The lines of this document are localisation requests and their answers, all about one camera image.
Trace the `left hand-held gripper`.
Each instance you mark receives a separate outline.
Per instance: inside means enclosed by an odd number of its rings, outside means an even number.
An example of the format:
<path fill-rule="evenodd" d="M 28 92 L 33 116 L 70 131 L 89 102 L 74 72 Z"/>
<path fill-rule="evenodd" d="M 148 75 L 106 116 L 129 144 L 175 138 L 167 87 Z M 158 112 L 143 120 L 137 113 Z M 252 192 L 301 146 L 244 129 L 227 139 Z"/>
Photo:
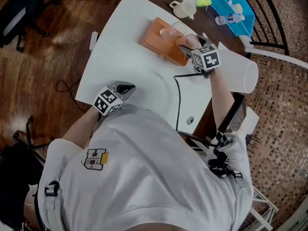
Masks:
<path fill-rule="evenodd" d="M 117 112 L 134 91 L 135 85 L 130 82 L 109 82 L 99 91 L 92 106 L 101 115 L 108 116 Z"/>

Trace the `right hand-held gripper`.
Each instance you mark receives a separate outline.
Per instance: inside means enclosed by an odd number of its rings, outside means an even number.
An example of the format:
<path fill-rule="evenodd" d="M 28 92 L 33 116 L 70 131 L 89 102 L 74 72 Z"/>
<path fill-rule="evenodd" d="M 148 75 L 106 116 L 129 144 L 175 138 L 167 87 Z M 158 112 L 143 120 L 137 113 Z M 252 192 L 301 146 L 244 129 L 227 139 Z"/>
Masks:
<path fill-rule="evenodd" d="M 191 50 L 186 46 L 179 45 L 181 52 L 192 58 L 195 72 L 209 72 L 221 66 L 219 52 L 215 44 L 211 44 L 211 40 L 202 35 L 197 35 L 197 38 L 199 40 L 198 49 Z"/>

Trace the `clear drinking glass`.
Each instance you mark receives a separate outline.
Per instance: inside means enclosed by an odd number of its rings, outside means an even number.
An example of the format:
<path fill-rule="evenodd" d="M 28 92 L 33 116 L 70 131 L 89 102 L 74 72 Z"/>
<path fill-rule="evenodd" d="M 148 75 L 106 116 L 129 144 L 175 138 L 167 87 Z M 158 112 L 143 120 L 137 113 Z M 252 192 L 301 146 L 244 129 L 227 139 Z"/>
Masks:
<path fill-rule="evenodd" d="M 186 33 L 186 25 L 177 21 L 174 24 L 168 25 L 160 30 L 160 36 L 164 39 L 181 37 Z"/>

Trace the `person's left forearm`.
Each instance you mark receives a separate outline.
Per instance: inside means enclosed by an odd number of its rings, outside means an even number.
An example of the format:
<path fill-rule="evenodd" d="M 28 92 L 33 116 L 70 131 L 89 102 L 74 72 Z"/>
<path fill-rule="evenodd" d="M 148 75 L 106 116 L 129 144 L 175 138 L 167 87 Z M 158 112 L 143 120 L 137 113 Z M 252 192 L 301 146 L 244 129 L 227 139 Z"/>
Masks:
<path fill-rule="evenodd" d="M 71 141 L 80 148 L 85 148 L 90 140 L 93 129 L 100 117 L 100 113 L 91 107 L 70 129 L 63 135 L 63 139 Z"/>

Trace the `person's right forearm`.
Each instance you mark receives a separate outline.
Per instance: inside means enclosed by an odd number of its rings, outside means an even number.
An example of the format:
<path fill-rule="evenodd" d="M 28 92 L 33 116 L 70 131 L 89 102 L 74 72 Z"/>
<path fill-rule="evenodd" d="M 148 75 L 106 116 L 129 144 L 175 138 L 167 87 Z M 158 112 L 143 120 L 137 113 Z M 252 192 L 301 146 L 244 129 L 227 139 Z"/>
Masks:
<path fill-rule="evenodd" d="M 231 109 L 234 98 L 218 68 L 210 74 L 209 79 L 214 121 L 218 129 Z"/>

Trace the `orange wooden tray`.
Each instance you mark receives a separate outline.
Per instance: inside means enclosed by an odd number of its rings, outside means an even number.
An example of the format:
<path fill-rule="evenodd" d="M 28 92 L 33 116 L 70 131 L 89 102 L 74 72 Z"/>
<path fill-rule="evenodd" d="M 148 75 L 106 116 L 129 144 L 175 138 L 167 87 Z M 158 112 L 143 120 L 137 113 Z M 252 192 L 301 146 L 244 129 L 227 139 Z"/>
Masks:
<path fill-rule="evenodd" d="M 174 65 L 185 66 L 189 58 L 176 44 L 176 40 L 180 36 L 166 39 L 160 35 L 160 30 L 166 26 L 168 24 L 159 17 L 153 19 L 145 29 L 139 44 L 164 57 Z"/>

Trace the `white mug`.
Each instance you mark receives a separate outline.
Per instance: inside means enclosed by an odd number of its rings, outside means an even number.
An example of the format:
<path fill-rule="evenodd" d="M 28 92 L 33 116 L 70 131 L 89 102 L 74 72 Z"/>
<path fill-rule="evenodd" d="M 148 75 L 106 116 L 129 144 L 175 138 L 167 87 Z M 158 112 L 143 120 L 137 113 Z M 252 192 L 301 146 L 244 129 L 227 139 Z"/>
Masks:
<path fill-rule="evenodd" d="M 194 19 L 194 15 L 196 13 L 196 6 L 192 1 L 190 0 L 183 0 L 182 2 L 173 1 L 170 3 L 169 6 L 172 8 L 173 13 L 177 18 L 183 19 L 188 17 L 192 20 Z"/>

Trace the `clear water bottle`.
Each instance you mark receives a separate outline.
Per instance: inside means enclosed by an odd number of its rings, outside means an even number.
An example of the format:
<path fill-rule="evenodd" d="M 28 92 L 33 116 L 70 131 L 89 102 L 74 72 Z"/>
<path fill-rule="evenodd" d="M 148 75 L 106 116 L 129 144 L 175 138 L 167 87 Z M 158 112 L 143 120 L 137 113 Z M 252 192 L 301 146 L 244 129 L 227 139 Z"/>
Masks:
<path fill-rule="evenodd" d="M 217 25 L 226 25 L 226 24 L 234 24 L 240 23 L 245 20 L 245 16 L 240 13 L 229 14 L 227 16 L 217 16 L 215 18 L 215 22 Z"/>

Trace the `white table lamp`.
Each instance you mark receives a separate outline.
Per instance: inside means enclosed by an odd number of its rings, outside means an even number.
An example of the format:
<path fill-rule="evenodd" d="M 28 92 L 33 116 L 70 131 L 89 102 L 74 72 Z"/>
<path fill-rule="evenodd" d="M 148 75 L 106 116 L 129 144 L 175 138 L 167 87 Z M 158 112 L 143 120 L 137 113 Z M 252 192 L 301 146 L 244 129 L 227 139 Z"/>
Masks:
<path fill-rule="evenodd" d="M 258 65 L 227 49 L 221 42 L 218 44 L 218 51 L 221 60 L 219 70 L 230 91 L 251 93 L 258 82 Z"/>

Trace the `blue plastic bin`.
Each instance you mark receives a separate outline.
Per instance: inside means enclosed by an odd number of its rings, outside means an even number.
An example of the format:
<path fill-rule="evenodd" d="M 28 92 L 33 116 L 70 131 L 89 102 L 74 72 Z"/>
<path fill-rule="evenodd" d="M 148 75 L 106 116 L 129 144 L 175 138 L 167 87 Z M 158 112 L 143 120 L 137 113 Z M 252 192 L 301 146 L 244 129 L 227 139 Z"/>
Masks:
<path fill-rule="evenodd" d="M 211 0 L 211 7 L 217 12 L 219 16 L 228 16 L 236 13 L 236 11 L 229 4 L 230 0 Z M 253 26 L 255 22 L 255 14 L 246 0 L 231 0 L 233 4 L 240 4 L 244 16 L 244 20 L 239 23 L 228 24 L 228 27 L 235 36 L 252 36 Z"/>

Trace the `chest-mounted monitor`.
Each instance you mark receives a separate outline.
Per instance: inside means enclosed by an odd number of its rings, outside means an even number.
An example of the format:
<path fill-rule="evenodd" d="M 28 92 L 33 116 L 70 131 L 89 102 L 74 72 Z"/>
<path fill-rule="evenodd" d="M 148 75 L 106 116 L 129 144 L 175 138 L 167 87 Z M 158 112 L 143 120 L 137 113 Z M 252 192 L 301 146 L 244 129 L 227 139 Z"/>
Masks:
<path fill-rule="evenodd" d="M 231 122 L 228 125 L 227 132 L 238 131 L 241 128 L 241 125 L 246 117 L 246 103 L 245 96 L 238 92 L 232 93 L 235 103 L 238 105 L 238 108 L 233 116 Z"/>

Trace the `black metal railing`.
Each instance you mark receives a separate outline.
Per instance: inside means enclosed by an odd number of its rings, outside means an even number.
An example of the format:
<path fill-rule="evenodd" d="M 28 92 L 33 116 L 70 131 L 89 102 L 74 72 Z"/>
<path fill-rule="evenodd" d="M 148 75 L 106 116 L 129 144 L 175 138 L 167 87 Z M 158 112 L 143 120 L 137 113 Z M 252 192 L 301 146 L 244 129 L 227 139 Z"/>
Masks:
<path fill-rule="evenodd" d="M 255 15 L 250 43 L 279 49 L 289 56 L 289 48 L 279 14 L 272 0 L 246 0 Z"/>

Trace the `person's white t-shirt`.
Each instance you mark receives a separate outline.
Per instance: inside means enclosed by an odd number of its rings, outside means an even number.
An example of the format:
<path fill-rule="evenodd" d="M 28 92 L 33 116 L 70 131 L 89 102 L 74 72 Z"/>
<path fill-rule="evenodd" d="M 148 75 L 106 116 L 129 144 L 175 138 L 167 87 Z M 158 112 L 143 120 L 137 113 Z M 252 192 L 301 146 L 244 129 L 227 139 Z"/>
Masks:
<path fill-rule="evenodd" d="M 245 135 L 226 137 L 232 174 L 220 178 L 163 118 L 126 105 L 93 129 L 86 148 L 65 139 L 49 145 L 41 220 L 52 231 L 237 231 L 254 189 Z"/>

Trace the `white side desk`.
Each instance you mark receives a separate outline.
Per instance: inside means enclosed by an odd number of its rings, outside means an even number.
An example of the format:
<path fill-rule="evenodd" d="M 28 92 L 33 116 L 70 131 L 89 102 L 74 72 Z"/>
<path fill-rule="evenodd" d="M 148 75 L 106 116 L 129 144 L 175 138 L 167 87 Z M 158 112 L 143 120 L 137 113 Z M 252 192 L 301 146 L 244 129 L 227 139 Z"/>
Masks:
<path fill-rule="evenodd" d="M 241 131 L 245 135 L 254 134 L 258 121 L 259 121 L 259 116 L 250 107 L 247 106 L 246 116 L 240 126 Z"/>

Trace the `black router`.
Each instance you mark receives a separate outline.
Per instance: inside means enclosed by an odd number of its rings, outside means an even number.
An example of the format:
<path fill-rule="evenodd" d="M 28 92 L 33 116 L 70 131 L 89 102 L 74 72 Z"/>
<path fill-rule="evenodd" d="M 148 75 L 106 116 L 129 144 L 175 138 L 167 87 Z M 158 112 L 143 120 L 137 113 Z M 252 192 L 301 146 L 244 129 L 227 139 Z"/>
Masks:
<path fill-rule="evenodd" d="M 247 149 L 250 153 L 255 154 L 254 151 L 253 151 L 252 149 L 250 149 L 249 146 L 258 149 L 258 147 L 255 145 L 255 143 L 261 144 L 261 139 L 259 139 L 258 137 L 256 137 L 256 136 L 253 135 L 253 134 L 247 134 L 246 137 L 245 137 L 245 143 L 246 143 L 246 149 Z"/>

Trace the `black office chair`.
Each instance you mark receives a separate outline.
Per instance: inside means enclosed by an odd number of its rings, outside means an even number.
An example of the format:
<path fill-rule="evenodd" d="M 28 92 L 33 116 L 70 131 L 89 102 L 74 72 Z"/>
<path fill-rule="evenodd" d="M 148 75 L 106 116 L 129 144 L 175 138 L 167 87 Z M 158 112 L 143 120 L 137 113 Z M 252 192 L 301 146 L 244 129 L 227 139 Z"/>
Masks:
<path fill-rule="evenodd" d="M 0 48 L 18 38 L 16 50 L 22 52 L 24 47 L 21 44 L 27 27 L 49 37 L 50 33 L 42 30 L 33 21 L 47 6 L 44 0 L 8 0 L 0 9 Z"/>

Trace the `black mesh chair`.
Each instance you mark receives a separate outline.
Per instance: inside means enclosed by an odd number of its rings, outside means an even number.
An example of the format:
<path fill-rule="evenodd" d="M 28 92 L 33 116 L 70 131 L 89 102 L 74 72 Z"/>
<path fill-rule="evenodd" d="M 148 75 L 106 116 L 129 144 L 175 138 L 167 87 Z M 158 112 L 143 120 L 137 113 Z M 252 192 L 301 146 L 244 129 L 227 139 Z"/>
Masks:
<path fill-rule="evenodd" d="M 45 161 L 37 150 L 49 143 L 33 145 L 30 134 L 30 117 L 26 123 L 26 142 L 19 138 L 16 143 L 6 146 L 0 153 L 0 221 L 15 231 L 21 231 L 24 222 L 24 202 L 30 186 L 39 183 Z"/>

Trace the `black monitor mount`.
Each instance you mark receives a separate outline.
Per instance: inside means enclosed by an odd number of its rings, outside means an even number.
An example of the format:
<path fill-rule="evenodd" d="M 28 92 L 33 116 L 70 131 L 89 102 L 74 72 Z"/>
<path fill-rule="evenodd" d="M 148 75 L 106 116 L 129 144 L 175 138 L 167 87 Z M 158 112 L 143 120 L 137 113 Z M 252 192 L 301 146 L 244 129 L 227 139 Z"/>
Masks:
<path fill-rule="evenodd" d="M 230 141 L 225 134 L 221 132 L 217 133 L 216 139 L 218 141 L 217 144 L 212 145 L 214 147 L 213 153 L 216 156 L 216 159 L 210 159 L 208 164 L 212 173 L 220 178 L 223 178 L 226 177 L 230 171 L 228 166 L 229 157 L 219 149 L 229 145 L 232 141 Z"/>

